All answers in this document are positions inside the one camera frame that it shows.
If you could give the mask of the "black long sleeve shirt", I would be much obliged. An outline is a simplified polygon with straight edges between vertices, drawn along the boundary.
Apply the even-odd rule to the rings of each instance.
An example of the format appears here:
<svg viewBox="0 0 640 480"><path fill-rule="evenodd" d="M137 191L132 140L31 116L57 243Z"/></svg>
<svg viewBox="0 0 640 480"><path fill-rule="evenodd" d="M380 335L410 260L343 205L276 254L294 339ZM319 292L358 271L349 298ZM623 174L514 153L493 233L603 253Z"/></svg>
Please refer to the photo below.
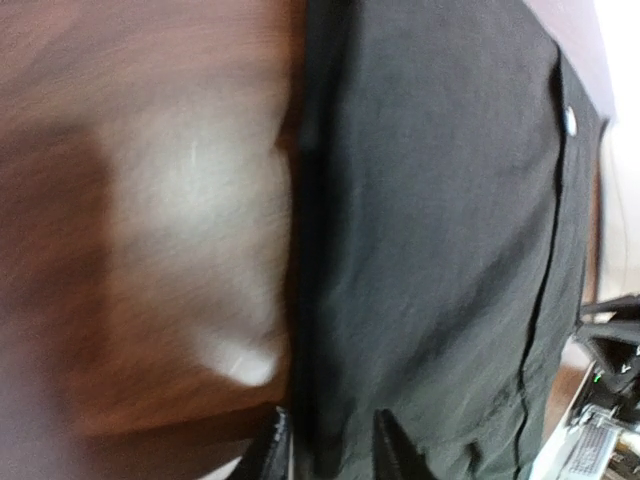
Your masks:
<svg viewBox="0 0 640 480"><path fill-rule="evenodd" d="M295 473L526 479L584 288L607 99L589 1L306 8Z"/></svg>

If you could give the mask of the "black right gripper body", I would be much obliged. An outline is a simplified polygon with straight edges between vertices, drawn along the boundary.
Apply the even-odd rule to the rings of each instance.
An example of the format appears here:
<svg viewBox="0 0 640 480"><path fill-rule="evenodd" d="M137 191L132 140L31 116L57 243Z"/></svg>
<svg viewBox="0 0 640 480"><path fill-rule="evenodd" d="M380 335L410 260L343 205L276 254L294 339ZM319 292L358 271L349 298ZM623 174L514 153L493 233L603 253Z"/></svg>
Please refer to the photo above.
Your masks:
<svg viewBox="0 0 640 480"><path fill-rule="evenodd" d="M593 361L585 401L615 415L639 413L639 297L581 306L574 340Z"/></svg>

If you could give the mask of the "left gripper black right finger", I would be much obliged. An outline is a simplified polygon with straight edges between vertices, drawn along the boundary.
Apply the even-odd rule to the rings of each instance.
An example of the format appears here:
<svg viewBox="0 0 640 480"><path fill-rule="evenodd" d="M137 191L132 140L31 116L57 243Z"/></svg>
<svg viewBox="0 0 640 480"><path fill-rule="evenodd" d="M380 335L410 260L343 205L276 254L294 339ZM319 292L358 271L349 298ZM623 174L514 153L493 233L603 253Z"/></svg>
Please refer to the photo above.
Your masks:
<svg viewBox="0 0 640 480"><path fill-rule="evenodd" d="M436 480L393 413L373 417L373 470L376 480Z"/></svg>

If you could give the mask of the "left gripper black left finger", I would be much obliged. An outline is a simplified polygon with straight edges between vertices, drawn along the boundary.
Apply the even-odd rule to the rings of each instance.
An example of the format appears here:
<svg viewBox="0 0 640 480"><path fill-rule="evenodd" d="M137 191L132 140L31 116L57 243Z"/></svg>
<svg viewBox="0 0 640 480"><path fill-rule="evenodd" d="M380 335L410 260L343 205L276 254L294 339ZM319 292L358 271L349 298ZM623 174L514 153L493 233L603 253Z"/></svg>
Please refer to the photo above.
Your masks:
<svg viewBox="0 0 640 480"><path fill-rule="evenodd" d="M290 415L276 406L234 468L234 480L287 480L290 444Z"/></svg>

